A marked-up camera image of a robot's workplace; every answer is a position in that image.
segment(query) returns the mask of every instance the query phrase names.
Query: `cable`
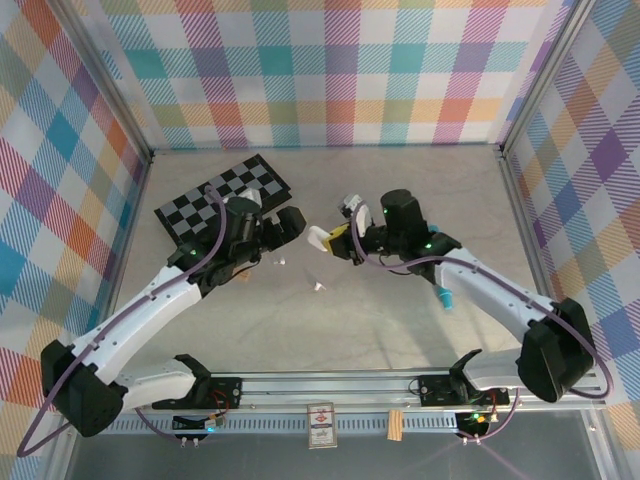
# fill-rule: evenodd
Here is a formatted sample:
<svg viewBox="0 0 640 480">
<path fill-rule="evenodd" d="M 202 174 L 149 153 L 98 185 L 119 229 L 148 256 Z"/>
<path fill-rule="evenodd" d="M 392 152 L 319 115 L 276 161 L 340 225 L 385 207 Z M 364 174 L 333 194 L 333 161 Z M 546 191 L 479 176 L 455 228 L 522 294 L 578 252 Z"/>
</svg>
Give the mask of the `cable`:
<svg viewBox="0 0 640 480">
<path fill-rule="evenodd" d="M 520 402 L 520 389 L 516 388 L 516 396 L 513 399 L 513 404 L 511 405 L 511 410 L 509 410 L 509 413 L 507 414 L 507 417 L 502 421 L 502 423 L 498 426 L 498 428 L 496 428 L 493 432 L 489 433 L 487 432 L 486 434 L 482 435 L 481 437 L 475 437 L 467 432 L 463 432 L 462 430 L 458 430 L 458 433 L 460 435 L 462 435 L 463 437 L 467 437 L 473 440 L 485 440 L 487 438 L 491 438 L 494 435 L 497 435 L 498 433 L 500 433 L 502 430 L 505 429 L 505 427 L 507 426 L 507 424 L 511 421 L 511 419 L 513 418 L 513 414 L 516 413 L 516 408 L 518 407 L 518 403 Z"/>
<path fill-rule="evenodd" d="M 220 410 L 220 400 L 218 400 L 218 396 L 216 394 L 224 397 L 224 403 L 225 403 L 224 412 Z M 211 392 L 211 396 L 216 401 L 216 406 L 218 407 L 218 414 L 216 415 L 216 417 L 224 417 L 227 414 L 227 412 L 231 409 L 231 405 L 229 405 L 229 399 L 227 398 L 227 395 L 224 392 L 221 392 L 220 390 L 214 390 L 213 392 Z"/>
<path fill-rule="evenodd" d="M 364 205 L 364 202 L 360 202 L 358 206 L 356 206 L 351 216 L 351 237 L 353 239 L 353 244 L 356 248 L 356 251 L 358 252 L 358 255 L 360 255 L 360 257 L 362 257 L 362 259 L 365 262 L 385 270 L 395 270 L 397 268 L 408 268 L 408 267 L 412 267 L 414 265 L 419 265 L 421 263 L 426 263 L 426 262 L 449 262 L 449 263 L 461 265 L 463 267 L 477 271 L 481 275 L 484 275 L 486 278 L 494 282 L 496 285 L 499 285 L 503 289 L 507 290 L 509 293 L 512 293 L 513 295 L 518 297 L 520 300 L 527 302 L 529 305 L 531 305 L 532 308 L 535 308 L 539 312 L 544 313 L 548 318 L 552 319 L 554 322 L 556 322 L 558 325 L 564 328 L 567 332 L 569 332 L 569 334 L 576 339 L 576 341 L 587 351 L 587 353 L 591 355 L 595 363 L 600 367 L 600 370 L 602 370 L 602 374 L 605 377 L 605 380 L 607 383 L 605 391 L 602 393 L 588 393 L 588 392 L 582 392 L 582 391 L 571 388 L 569 389 L 569 392 L 573 393 L 574 395 L 578 395 L 580 397 L 589 398 L 591 400 L 602 400 L 608 397 L 611 394 L 611 392 L 613 392 L 613 377 L 611 375 L 611 372 L 609 371 L 609 368 L 607 368 L 602 357 L 598 354 L 598 352 L 596 352 L 596 349 L 587 341 L 586 338 L 580 335 L 580 333 L 575 328 L 573 328 L 565 320 L 560 318 L 560 316 L 558 316 L 555 312 L 551 310 L 547 310 L 538 302 L 530 299 L 527 295 L 520 292 L 518 289 L 512 287 L 507 282 L 497 277 L 493 273 L 485 270 L 484 268 L 478 267 L 477 265 L 474 265 L 470 262 L 466 262 L 464 260 L 460 260 L 458 258 L 450 258 L 445 256 L 439 256 L 439 255 L 431 255 L 431 256 L 426 256 L 422 258 L 417 258 L 409 262 L 401 263 L 400 265 L 380 265 L 379 263 L 377 263 L 375 260 L 369 257 L 369 255 L 367 255 L 367 253 L 364 251 L 364 249 L 362 248 L 362 245 L 360 244 L 360 238 L 358 237 L 358 227 L 356 225 L 356 217 L 357 217 L 358 211 L 362 208 L 363 205 Z"/>
<path fill-rule="evenodd" d="M 234 278 L 236 278 L 238 275 L 240 275 L 241 273 L 246 272 L 247 270 L 251 270 L 253 267 L 257 266 L 260 261 L 262 260 L 262 258 L 259 258 L 258 261 L 256 263 L 252 263 L 251 265 L 249 265 L 248 267 L 244 267 L 241 268 L 240 270 L 238 270 L 237 272 L 235 272 L 233 275 L 231 275 L 231 278 L 229 278 L 229 280 L 227 280 L 226 282 L 222 282 L 220 284 L 220 286 L 222 285 L 226 285 L 227 283 L 229 283 L 231 280 L 233 280 Z"/>
<path fill-rule="evenodd" d="M 382 261 L 382 254 L 378 255 L 378 261 L 384 265 L 385 267 L 387 266 L 383 261 Z M 393 273 L 394 275 L 399 275 L 401 277 L 405 277 L 407 275 L 413 275 L 413 273 L 411 272 L 394 272 L 393 270 L 389 270 L 389 273 Z"/>
<path fill-rule="evenodd" d="M 47 412 L 47 410 L 49 409 L 49 407 L 53 403 L 54 398 L 56 397 L 56 395 L 58 395 L 58 392 L 60 392 L 60 389 L 62 388 L 64 383 L 67 381 L 67 379 L 71 376 L 71 374 L 76 369 L 76 367 L 78 365 L 80 365 L 84 361 L 84 359 L 87 358 L 87 356 L 91 353 L 91 351 L 95 348 L 95 345 L 97 345 L 101 341 L 103 341 L 105 339 L 105 337 L 109 334 L 109 332 L 111 332 L 111 330 L 113 330 L 120 322 L 122 322 L 125 318 L 127 318 L 129 315 L 131 315 L 133 312 L 135 312 L 138 308 L 140 308 L 142 305 L 147 303 L 151 298 L 157 297 L 162 292 L 164 292 L 166 289 L 172 287 L 176 283 L 179 283 L 182 280 L 184 280 L 184 279 L 188 278 L 189 276 L 191 276 L 191 274 L 195 273 L 200 268 L 204 267 L 207 263 L 209 263 L 209 261 L 211 261 L 211 259 L 214 257 L 214 255 L 216 253 L 218 253 L 218 250 L 220 249 L 220 246 L 222 245 L 222 242 L 224 240 L 224 234 L 225 234 L 226 229 L 227 229 L 227 210 L 225 208 L 224 201 L 222 200 L 222 197 L 215 190 L 215 188 L 213 188 L 211 185 L 207 185 L 205 187 L 205 195 L 213 197 L 213 200 L 215 201 L 215 203 L 217 204 L 217 206 L 218 206 L 218 208 L 220 210 L 220 213 L 219 213 L 219 215 L 220 215 L 220 231 L 218 232 L 218 238 L 216 239 L 216 243 L 211 248 L 211 251 L 209 251 L 209 253 L 202 260 L 200 260 L 196 265 L 191 267 L 189 270 L 187 270 L 186 272 L 181 273 L 177 277 L 172 278 L 171 280 L 168 280 L 165 283 L 163 283 L 162 285 L 156 287 L 154 290 L 151 291 L 150 295 L 145 295 L 145 296 L 140 297 L 138 300 L 133 302 L 131 305 L 129 305 L 128 307 L 123 309 L 107 325 L 105 325 L 105 327 L 100 331 L 100 333 L 98 333 L 95 336 L 95 338 L 93 339 L 93 341 L 89 345 L 87 345 L 85 347 L 85 349 L 82 350 L 82 352 L 80 352 L 80 354 L 71 362 L 71 364 L 62 373 L 62 375 L 60 375 L 60 377 L 58 378 L 58 381 L 53 385 L 53 388 L 51 389 L 51 391 L 49 392 L 47 397 L 44 399 L 44 402 L 43 402 L 42 406 L 40 407 L 40 410 L 38 410 L 38 413 L 36 414 L 35 418 L 33 419 L 33 422 L 31 423 L 31 425 L 27 429 L 27 432 L 25 433 L 24 438 L 20 442 L 20 445 L 18 445 L 18 451 L 16 453 L 16 455 L 18 457 L 22 458 L 22 457 L 26 457 L 28 455 L 31 455 L 33 452 L 35 452 L 36 450 L 40 449 L 43 445 L 45 445 L 50 440 L 52 440 L 53 438 L 58 436 L 60 433 L 62 433 L 65 429 L 69 428 L 69 426 L 71 424 L 70 423 L 65 423 L 60 428 L 58 428 L 55 432 L 51 433 L 50 435 L 47 435 L 44 439 L 42 439 L 41 441 L 36 443 L 33 447 L 27 449 L 27 444 L 29 443 L 29 441 L 33 437 L 33 434 L 35 433 L 36 429 L 38 428 L 38 426 L 42 422 L 42 418 L 44 417 L 44 414 Z M 151 422 L 149 422 L 146 418 L 144 418 L 144 415 L 142 415 L 142 413 L 140 412 L 139 409 L 136 408 L 135 410 L 136 410 L 136 413 L 138 414 L 138 416 L 140 418 L 143 418 L 143 421 L 144 421 L 145 425 L 147 425 L 155 433 L 157 433 L 158 435 L 161 435 L 163 437 L 164 436 L 170 436 L 171 438 L 175 438 L 175 437 L 173 437 L 173 436 L 171 436 L 169 434 L 164 434 L 163 435 L 164 432 L 160 432 L 159 430 L 157 430 L 151 424 Z"/>
<path fill-rule="evenodd" d="M 418 377 L 414 378 L 413 380 L 411 380 L 409 382 L 409 385 L 407 386 L 407 390 L 409 391 L 409 393 L 411 393 L 412 395 L 416 395 L 416 396 L 420 396 L 420 392 L 417 392 L 416 390 L 412 390 L 411 389 L 411 385 L 413 385 L 413 382 L 416 382 L 418 380 Z"/>
</svg>

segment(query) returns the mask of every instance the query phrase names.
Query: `yellow object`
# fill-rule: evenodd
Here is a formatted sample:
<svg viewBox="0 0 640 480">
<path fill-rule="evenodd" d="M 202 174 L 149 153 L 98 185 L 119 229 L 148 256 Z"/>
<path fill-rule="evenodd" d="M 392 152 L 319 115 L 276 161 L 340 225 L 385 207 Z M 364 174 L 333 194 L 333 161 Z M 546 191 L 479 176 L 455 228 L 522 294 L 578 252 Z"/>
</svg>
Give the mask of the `yellow object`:
<svg viewBox="0 0 640 480">
<path fill-rule="evenodd" d="M 340 225 L 339 227 L 334 228 L 333 230 L 331 230 L 331 233 L 329 233 L 329 236 L 322 241 L 322 245 L 329 251 L 329 253 L 333 254 L 333 250 L 331 249 L 331 241 L 335 240 L 344 232 L 346 232 L 348 227 L 349 224 L 345 223 L 344 225 Z"/>
<path fill-rule="evenodd" d="M 402 441 L 402 423 L 404 412 L 402 410 L 389 410 L 389 430 L 387 440 Z"/>
</svg>

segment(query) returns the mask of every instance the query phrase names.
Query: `black bracket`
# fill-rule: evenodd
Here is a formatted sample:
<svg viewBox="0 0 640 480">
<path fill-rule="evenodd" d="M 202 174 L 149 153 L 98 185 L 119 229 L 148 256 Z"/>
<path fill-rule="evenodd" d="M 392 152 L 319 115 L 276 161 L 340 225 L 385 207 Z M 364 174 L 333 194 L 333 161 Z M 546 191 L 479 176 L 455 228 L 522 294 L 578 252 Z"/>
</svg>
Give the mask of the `black bracket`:
<svg viewBox="0 0 640 480">
<path fill-rule="evenodd" d="M 242 399 L 240 377 L 212 377 L 211 372 L 191 355 L 176 355 L 196 377 L 193 387 L 184 398 L 161 400 L 151 404 L 154 410 L 235 410 Z"/>
<path fill-rule="evenodd" d="M 509 405 L 509 393 L 499 388 L 476 391 L 468 400 L 458 394 L 451 385 L 450 375 L 420 375 L 418 377 L 418 394 L 423 407 L 453 407 L 470 405 L 473 407 L 490 407 L 493 405 L 492 394 L 496 405 Z"/>
<path fill-rule="evenodd" d="M 154 410 L 236 410 L 242 399 L 242 378 L 210 377 L 200 386 L 204 395 L 187 395 L 177 400 L 162 400 L 152 404 Z"/>
</svg>

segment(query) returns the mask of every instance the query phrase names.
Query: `wooden block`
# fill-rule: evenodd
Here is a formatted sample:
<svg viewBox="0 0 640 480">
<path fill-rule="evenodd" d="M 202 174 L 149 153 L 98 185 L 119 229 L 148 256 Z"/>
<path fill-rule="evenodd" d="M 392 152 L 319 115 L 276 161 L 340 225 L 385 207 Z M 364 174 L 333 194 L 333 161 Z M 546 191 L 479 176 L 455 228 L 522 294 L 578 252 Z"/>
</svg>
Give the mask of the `wooden block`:
<svg viewBox="0 0 640 480">
<path fill-rule="evenodd" d="M 389 410 L 389 431 L 387 432 L 387 440 L 395 442 L 402 441 L 402 420 L 404 412 L 401 410 Z"/>
</svg>

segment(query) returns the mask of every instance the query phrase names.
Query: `metal corner post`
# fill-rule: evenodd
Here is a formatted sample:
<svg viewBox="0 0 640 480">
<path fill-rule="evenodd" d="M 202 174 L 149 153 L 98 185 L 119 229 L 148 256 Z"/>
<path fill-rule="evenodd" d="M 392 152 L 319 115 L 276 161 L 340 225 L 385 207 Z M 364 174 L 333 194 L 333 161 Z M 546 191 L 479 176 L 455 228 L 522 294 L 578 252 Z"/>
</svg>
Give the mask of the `metal corner post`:
<svg viewBox="0 0 640 480">
<path fill-rule="evenodd" d="M 150 163 L 153 157 L 153 149 L 145 139 L 133 112 L 111 77 L 107 65 L 89 37 L 78 13 L 68 0 L 47 0 L 47 3 L 71 39 L 71 43 L 78 51 L 83 65 L 93 78 L 98 90 L 104 95 L 107 104 L 129 136 L 129 139 L 147 163 Z"/>
<path fill-rule="evenodd" d="M 563 29 L 553 42 L 545 64 L 540 69 L 520 112 L 518 112 L 513 125 L 505 137 L 503 153 L 507 160 L 510 160 L 514 145 L 531 123 L 533 115 L 540 105 L 545 92 L 555 79 L 571 46 L 580 33 L 580 29 L 589 18 L 597 2 L 598 0 L 575 0 Z"/>
</svg>

